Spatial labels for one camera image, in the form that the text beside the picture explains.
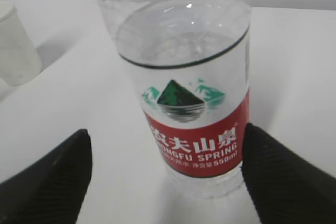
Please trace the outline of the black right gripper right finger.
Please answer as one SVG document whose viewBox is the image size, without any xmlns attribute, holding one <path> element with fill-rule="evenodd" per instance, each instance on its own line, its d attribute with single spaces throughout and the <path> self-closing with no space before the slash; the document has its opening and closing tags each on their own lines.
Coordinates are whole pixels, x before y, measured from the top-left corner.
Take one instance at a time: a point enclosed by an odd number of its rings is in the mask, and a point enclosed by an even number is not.
<svg viewBox="0 0 336 224">
<path fill-rule="evenodd" d="M 335 177 L 248 123 L 242 174 L 261 223 L 335 223 Z"/>
</svg>

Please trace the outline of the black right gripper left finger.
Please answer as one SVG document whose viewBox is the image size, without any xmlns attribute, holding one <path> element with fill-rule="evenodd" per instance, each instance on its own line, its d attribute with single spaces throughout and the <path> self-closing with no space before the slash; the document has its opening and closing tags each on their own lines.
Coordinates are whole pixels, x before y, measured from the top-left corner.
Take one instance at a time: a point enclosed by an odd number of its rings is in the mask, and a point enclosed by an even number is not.
<svg viewBox="0 0 336 224">
<path fill-rule="evenodd" d="M 80 129 L 1 183 L 1 223 L 76 223 L 91 178 L 91 139 Z"/>
</svg>

